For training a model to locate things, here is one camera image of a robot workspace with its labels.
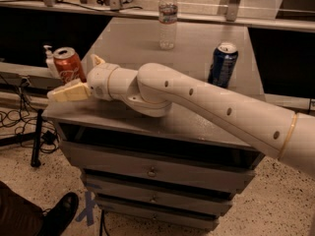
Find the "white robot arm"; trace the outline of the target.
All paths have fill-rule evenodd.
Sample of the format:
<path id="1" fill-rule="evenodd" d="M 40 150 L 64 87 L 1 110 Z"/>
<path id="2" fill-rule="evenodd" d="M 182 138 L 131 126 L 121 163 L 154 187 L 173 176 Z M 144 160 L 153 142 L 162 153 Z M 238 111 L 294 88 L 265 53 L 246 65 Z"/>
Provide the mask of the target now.
<path id="1" fill-rule="evenodd" d="M 76 79 L 47 94 L 55 102 L 94 96 L 120 100 L 151 116 L 166 115 L 177 103 L 223 128 L 264 155 L 315 177 L 315 117 L 219 88 L 148 63 L 139 70 L 104 61 L 83 83 Z"/>

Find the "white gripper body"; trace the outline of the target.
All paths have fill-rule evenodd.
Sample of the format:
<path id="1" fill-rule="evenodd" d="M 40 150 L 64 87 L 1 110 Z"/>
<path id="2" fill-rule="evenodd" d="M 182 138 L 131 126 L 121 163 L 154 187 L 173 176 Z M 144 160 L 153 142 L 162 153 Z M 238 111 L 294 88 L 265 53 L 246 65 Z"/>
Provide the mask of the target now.
<path id="1" fill-rule="evenodd" d="M 87 83 L 94 97 L 111 101 L 109 93 L 109 78 L 118 68 L 116 64 L 102 63 L 90 70 L 87 76 Z"/>

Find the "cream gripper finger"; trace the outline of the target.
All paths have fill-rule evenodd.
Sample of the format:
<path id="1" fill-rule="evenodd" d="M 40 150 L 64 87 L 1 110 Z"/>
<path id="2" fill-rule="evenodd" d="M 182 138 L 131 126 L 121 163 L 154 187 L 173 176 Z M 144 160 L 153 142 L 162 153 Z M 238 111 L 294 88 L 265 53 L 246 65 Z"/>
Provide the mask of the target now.
<path id="1" fill-rule="evenodd" d="M 92 59 L 94 67 L 98 66 L 98 65 L 101 65 L 101 64 L 105 64 L 105 61 L 102 58 L 100 58 L 99 56 L 95 55 L 95 54 L 91 55 L 91 59 Z"/>
<path id="2" fill-rule="evenodd" d="M 88 84 L 83 83 L 80 79 L 76 79 L 64 86 L 51 90 L 47 94 L 47 97 L 50 101 L 66 102 L 85 100 L 88 99 L 91 94 Z"/>

